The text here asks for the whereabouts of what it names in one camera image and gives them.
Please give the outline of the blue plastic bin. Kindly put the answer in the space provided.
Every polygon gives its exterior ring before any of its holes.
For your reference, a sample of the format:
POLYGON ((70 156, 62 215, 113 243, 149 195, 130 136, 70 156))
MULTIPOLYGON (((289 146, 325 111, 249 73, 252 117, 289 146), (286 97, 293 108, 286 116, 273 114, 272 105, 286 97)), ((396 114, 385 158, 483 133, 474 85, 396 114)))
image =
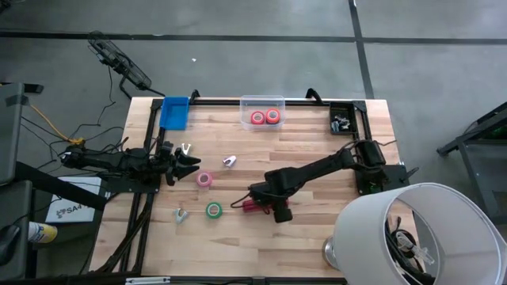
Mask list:
POLYGON ((188 97, 166 97, 162 102, 159 126, 167 131, 184 131, 188 114, 188 97))

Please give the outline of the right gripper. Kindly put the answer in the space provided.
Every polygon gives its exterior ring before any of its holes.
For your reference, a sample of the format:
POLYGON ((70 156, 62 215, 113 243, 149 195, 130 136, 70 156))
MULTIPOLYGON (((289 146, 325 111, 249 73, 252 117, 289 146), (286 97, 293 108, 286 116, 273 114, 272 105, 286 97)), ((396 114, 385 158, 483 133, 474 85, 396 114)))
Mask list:
POLYGON ((276 223, 292 220, 288 198, 294 194, 294 184, 286 179, 273 178, 249 186, 252 200, 262 208, 271 207, 276 223))

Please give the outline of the grey equipment case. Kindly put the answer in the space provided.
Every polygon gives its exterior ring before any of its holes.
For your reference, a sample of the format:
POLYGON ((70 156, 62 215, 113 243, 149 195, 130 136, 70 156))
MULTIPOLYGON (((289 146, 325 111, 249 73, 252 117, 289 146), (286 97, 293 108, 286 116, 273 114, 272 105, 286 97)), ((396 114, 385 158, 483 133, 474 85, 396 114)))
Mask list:
POLYGON ((0 86, 0 185, 15 176, 23 96, 21 83, 0 86))

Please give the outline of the silver lamp base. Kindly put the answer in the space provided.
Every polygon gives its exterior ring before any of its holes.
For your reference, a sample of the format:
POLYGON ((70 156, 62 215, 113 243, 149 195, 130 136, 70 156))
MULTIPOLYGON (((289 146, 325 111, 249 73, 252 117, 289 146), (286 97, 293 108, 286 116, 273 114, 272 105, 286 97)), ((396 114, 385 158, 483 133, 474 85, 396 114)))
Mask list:
POLYGON ((329 236, 322 245, 322 258, 331 267, 339 270, 337 259, 334 255, 334 237, 329 236))

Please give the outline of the clear lamp bulb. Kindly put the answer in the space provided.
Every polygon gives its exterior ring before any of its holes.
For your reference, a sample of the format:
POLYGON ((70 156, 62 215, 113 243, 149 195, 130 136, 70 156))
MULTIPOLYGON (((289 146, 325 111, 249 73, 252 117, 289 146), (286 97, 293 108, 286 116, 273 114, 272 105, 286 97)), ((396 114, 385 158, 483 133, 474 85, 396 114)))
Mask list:
POLYGON ((403 232, 398 232, 395 237, 400 249, 405 249, 408 252, 412 252, 413 255, 415 255, 417 258, 422 259, 428 264, 435 263, 435 260, 428 254, 428 250, 426 248, 420 248, 417 246, 417 244, 411 241, 409 237, 403 232))

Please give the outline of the green tape roll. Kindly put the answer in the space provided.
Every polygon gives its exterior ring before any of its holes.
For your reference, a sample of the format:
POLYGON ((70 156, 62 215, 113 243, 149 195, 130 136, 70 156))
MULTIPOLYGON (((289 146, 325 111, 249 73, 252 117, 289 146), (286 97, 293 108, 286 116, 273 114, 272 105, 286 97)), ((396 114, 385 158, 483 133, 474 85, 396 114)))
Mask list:
POLYGON ((207 206, 206 206, 206 215, 210 218, 210 219, 218 219, 222 216, 223 214, 223 209, 222 209, 222 206, 220 203, 217 203, 217 202, 210 202, 207 206))

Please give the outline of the black mesh basket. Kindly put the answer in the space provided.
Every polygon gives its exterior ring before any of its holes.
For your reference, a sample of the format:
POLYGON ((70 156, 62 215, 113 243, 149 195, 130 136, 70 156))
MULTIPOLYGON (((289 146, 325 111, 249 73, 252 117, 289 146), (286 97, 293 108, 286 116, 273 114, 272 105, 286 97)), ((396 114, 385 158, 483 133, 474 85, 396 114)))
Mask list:
POLYGON ((358 135, 355 107, 352 103, 331 102, 330 103, 330 131, 332 135, 358 135), (340 129, 338 118, 346 117, 350 121, 348 130, 340 129))

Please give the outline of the red stapler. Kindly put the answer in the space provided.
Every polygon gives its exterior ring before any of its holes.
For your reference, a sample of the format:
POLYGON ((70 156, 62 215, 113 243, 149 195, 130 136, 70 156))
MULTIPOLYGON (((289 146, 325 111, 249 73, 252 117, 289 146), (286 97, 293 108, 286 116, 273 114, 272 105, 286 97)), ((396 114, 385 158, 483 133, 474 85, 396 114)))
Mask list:
POLYGON ((288 201, 259 201, 248 199, 242 203, 242 210, 245 213, 263 211, 269 213, 270 211, 290 211, 288 201))

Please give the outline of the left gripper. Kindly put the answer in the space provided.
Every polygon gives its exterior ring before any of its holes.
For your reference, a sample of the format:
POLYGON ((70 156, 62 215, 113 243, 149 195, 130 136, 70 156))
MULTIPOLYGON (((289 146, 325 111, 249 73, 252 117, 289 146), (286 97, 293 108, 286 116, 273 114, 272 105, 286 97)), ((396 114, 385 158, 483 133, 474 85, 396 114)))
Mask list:
POLYGON ((174 177, 181 180, 200 169, 200 167, 196 165, 201 163, 200 158, 188 156, 180 152, 176 154, 176 160, 182 165, 174 168, 175 158, 173 155, 173 144, 169 141, 163 142, 158 146, 152 158, 152 170, 157 174, 164 174, 166 183, 169 186, 175 185, 174 177))

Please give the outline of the white printed paper sheet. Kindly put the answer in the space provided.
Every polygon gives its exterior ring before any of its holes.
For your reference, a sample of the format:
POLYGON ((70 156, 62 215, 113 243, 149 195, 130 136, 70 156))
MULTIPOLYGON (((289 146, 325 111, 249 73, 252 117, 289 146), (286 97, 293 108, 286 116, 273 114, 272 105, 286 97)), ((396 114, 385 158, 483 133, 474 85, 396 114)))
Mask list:
MULTIPOLYGON (((99 177, 60 177, 60 180, 70 182, 96 195, 99 194, 101 189, 101 178, 99 177)), ((92 222, 94 212, 95 210, 91 207, 67 199, 60 199, 54 195, 45 222, 49 224, 92 222)))

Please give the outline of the black diagonal beam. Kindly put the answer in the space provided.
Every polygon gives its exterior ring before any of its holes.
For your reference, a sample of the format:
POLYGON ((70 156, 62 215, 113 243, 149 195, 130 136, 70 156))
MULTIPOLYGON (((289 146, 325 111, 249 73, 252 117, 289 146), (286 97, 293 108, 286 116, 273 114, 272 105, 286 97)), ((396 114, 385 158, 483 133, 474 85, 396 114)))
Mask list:
POLYGON ((103 211, 107 204, 105 197, 88 192, 83 188, 43 173, 19 161, 15 167, 15 178, 21 181, 31 181, 32 186, 38 190, 60 196, 65 200, 80 203, 87 207, 92 207, 95 210, 103 211))

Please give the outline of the white label strip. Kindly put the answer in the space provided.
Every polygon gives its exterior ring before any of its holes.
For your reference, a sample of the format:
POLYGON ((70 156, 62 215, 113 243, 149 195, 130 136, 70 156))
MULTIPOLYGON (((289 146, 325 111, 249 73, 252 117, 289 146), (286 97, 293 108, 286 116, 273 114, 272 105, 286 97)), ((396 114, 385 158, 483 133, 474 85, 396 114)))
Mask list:
POLYGON ((127 278, 124 285, 168 285, 171 284, 169 276, 127 278))

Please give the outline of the clear plastic bin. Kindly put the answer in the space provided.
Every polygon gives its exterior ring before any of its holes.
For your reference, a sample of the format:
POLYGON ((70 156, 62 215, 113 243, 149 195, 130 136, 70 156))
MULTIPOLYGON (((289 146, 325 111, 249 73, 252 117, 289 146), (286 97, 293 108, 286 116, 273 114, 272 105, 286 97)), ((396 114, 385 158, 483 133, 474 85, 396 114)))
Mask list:
POLYGON ((278 130, 284 124, 285 98, 281 95, 243 95, 240 97, 239 106, 240 121, 246 130, 278 130), (280 122, 278 124, 268 124, 265 122, 262 125, 254 125, 250 122, 250 116, 253 112, 261 111, 266 114, 271 108, 276 108, 280 111, 280 122))

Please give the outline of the white lamp shade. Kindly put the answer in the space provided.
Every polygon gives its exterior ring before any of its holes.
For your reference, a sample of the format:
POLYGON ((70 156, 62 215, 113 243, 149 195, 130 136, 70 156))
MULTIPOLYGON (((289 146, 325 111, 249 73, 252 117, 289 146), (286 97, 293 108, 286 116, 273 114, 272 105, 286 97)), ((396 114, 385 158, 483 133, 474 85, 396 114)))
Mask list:
POLYGON ((333 250, 349 285, 409 285, 395 267, 384 223, 400 202, 429 228, 436 248, 435 285, 502 285, 507 241, 465 195, 436 183, 420 183, 361 196, 338 215, 333 250))

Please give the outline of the yellow white spray can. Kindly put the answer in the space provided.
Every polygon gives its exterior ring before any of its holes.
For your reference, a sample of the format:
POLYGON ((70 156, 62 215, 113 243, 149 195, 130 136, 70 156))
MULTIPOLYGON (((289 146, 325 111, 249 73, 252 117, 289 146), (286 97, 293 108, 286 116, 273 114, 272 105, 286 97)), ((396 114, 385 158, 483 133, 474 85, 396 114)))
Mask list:
POLYGON ((30 222, 28 241, 32 243, 47 244, 53 242, 58 234, 58 229, 45 223, 30 222))

